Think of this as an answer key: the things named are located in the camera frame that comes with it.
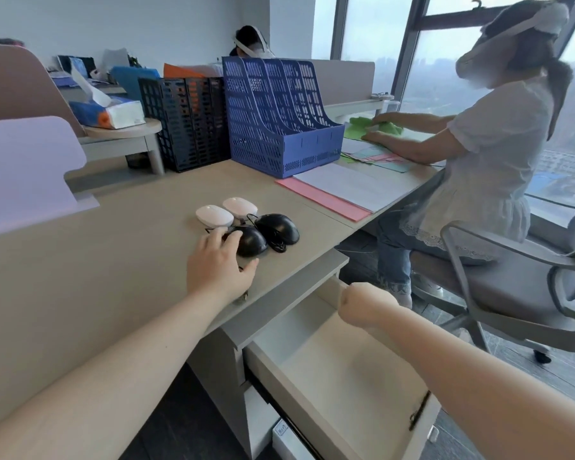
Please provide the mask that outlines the blue plastic file rack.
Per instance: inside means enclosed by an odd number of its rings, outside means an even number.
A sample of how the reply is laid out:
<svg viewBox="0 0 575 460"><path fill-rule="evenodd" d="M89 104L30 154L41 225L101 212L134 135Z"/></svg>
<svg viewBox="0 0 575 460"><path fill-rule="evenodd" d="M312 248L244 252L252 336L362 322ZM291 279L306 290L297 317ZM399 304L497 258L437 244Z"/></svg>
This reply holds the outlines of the blue plastic file rack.
<svg viewBox="0 0 575 460"><path fill-rule="evenodd" d="M224 56L231 158L276 179L339 160L345 126L325 112L311 61Z"/></svg>

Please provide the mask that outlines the lilac desk partition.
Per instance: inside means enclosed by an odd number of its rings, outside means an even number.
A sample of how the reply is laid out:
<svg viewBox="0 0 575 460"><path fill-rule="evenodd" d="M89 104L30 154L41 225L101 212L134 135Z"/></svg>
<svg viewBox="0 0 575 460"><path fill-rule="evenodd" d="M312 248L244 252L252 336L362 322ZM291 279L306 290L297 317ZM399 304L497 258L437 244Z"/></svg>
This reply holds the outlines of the lilac desk partition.
<svg viewBox="0 0 575 460"><path fill-rule="evenodd" d="M66 120L0 120L0 234L99 207L92 194L74 195L64 178L86 163Z"/></svg>

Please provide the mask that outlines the person's right forearm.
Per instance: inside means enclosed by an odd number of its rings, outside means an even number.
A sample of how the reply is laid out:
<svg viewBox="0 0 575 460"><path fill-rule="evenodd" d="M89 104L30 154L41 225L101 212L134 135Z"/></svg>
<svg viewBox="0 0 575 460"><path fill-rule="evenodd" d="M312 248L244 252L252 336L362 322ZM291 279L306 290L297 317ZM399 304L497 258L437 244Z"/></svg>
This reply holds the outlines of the person's right forearm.
<svg viewBox="0 0 575 460"><path fill-rule="evenodd" d="M486 460L575 460L575 401L410 310L372 310Z"/></svg>

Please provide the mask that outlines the grey desk partition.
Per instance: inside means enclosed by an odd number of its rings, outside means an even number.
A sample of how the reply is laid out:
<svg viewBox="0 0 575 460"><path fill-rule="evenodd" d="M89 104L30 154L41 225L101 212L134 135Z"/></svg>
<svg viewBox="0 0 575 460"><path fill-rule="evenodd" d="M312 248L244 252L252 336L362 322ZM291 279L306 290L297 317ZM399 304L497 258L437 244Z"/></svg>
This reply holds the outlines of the grey desk partition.
<svg viewBox="0 0 575 460"><path fill-rule="evenodd" d="M324 106L369 100L375 62L312 60Z"/></svg>

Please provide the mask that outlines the white computer mouse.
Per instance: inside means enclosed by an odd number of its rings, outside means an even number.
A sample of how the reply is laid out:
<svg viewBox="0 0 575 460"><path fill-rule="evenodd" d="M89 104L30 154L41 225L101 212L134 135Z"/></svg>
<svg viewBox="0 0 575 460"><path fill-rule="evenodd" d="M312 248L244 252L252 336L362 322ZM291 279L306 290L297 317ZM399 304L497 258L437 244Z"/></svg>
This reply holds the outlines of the white computer mouse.
<svg viewBox="0 0 575 460"><path fill-rule="evenodd" d="M217 205L205 205L196 209L196 218L207 228L229 227L234 223L234 216L225 208Z"/></svg>
<svg viewBox="0 0 575 460"><path fill-rule="evenodd" d="M258 214L258 208L241 197L230 197L222 202L222 206L241 223L256 218Z"/></svg>

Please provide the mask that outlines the pile of coloured papers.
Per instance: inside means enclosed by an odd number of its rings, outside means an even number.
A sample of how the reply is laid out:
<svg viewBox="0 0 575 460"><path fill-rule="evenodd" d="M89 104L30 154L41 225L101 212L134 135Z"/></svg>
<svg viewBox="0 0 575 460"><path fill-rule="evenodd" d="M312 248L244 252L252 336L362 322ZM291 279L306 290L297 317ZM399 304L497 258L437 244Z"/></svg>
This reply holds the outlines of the pile of coloured papers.
<svg viewBox="0 0 575 460"><path fill-rule="evenodd" d="M398 173L406 173L415 166L415 163L393 154L383 146L349 138L343 139L341 158L349 163L361 162Z"/></svg>

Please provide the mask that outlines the dark window frame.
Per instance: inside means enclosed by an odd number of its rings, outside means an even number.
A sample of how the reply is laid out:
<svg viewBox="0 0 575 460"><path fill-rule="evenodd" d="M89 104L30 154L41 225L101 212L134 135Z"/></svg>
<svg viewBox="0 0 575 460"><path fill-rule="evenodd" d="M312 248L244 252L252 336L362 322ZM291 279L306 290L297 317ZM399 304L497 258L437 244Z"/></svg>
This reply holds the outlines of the dark window frame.
<svg viewBox="0 0 575 460"><path fill-rule="evenodd" d="M453 62L480 28L520 0L333 0L329 58L375 64L373 91L402 100L414 62ZM575 0L557 51L575 32Z"/></svg>

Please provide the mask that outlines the blue folder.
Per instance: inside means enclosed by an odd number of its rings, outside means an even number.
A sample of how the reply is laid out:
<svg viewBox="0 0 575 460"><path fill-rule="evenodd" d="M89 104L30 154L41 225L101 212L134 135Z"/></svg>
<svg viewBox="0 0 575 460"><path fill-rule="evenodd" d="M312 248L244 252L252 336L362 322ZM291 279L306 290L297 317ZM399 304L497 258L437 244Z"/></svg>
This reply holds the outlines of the blue folder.
<svg viewBox="0 0 575 460"><path fill-rule="evenodd" d="M138 80L140 78L156 80L161 77L156 69L144 67L115 66L110 70L109 74L112 79L123 88L130 100L137 100L139 102L142 101L142 93Z"/></svg>

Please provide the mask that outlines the white paper sheet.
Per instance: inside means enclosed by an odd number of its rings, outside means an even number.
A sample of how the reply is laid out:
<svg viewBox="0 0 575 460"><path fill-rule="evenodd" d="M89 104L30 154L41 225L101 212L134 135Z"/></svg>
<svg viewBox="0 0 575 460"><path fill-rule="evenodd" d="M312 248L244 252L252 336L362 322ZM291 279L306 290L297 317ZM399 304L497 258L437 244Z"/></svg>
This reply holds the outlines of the white paper sheet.
<svg viewBox="0 0 575 460"><path fill-rule="evenodd" d="M390 178L375 178L340 164L329 163L292 176L327 194L376 213L409 193L407 187Z"/></svg>

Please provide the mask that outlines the person's left forearm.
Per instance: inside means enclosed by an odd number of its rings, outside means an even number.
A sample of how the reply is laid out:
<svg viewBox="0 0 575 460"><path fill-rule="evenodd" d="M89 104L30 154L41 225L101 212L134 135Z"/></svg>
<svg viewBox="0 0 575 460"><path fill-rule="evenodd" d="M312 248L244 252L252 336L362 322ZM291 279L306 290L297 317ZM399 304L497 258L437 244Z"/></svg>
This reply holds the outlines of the person's left forearm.
<svg viewBox="0 0 575 460"><path fill-rule="evenodd" d="M0 423L0 460L118 460L215 317L212 286L70 372Z"/></svg>

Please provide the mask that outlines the white headset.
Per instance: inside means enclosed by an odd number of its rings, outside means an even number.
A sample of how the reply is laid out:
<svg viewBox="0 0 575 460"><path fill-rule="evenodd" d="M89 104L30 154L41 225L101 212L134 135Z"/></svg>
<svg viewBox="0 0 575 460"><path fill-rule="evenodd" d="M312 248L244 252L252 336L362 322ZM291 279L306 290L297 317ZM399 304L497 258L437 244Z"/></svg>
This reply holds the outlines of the white headset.
<svg viewBox="0 0 575 460"><path fill-rule="evenodd" d="M476 81L475 76L487 68L514 41L526 31L540 32L557 37L569 19L568 6L559 1L535 0L534 12L527 16L515 14L514 6L501 11L486 24L475 45L455 63L461 79Z"/></svg>

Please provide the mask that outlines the person's left hand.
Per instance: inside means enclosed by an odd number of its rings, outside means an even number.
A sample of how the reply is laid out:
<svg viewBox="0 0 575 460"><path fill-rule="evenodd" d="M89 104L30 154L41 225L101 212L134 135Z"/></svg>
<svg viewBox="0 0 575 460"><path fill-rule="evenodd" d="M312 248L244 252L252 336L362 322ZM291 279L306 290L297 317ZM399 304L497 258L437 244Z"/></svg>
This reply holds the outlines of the person's left hand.
<svg viewBox="0 0 575 460"><path fill-rule="evenodd" d="M220 227L203 235L188 258L186 270L187 295L205 294L219 305L237 300L250 286L240 279L237 248L241 232L233 232L222 241L227 231Z"/></svg>

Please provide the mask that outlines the black computer mouse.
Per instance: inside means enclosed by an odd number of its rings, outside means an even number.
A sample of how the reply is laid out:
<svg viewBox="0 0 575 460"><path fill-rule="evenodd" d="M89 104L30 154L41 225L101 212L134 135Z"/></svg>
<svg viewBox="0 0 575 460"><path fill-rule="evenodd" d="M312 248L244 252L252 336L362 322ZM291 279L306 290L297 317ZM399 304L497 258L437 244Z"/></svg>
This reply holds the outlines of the black computer mouse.
<svg viewBox="0 0 575 460"><path fill-rule="evenodd" d="M300 233L294 222L287 216L277 213L262 215L253 219L253 225L275 251L285 251L287 246L300 240Z"/></svg>
<svg viewBox="0 0 575 460"><path fill-rule="evenodd" d="M240 257L257 257L268 249L267 240L261 232L249 225L230 226L222 236L222 241L226 241L233 232L242 234L237 248L237 255Z"/></svg>

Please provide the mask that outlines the white rounded desk shelf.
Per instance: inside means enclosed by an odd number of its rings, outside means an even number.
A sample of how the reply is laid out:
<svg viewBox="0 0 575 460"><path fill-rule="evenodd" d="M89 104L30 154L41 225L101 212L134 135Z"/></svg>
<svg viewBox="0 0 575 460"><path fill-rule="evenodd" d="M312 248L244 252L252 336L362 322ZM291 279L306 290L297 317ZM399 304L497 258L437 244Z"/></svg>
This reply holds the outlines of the white rounded desk shelf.
<svg viewBox="0 0 575 460"><path fill-rule="evenodd" d="M162 130L160 121L145 118L145 123L118 130L84 126L84 137L79 137L88 162L117 157L147 154L154 175L164 175L157 135Z"/></svg>

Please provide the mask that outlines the brown desk partition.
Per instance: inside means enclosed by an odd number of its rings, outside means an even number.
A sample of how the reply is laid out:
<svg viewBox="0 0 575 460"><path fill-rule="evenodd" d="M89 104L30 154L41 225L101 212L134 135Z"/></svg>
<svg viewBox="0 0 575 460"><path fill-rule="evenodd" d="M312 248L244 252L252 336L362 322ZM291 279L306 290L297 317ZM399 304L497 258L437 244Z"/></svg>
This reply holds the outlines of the brown desk partition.
<svg viewBox="0 0 575 460"><path fill-rule="evenodd" d="M46 116L68 122L78 138L86 136L39 59L25 48L0 45L0 121Z"/></svg>

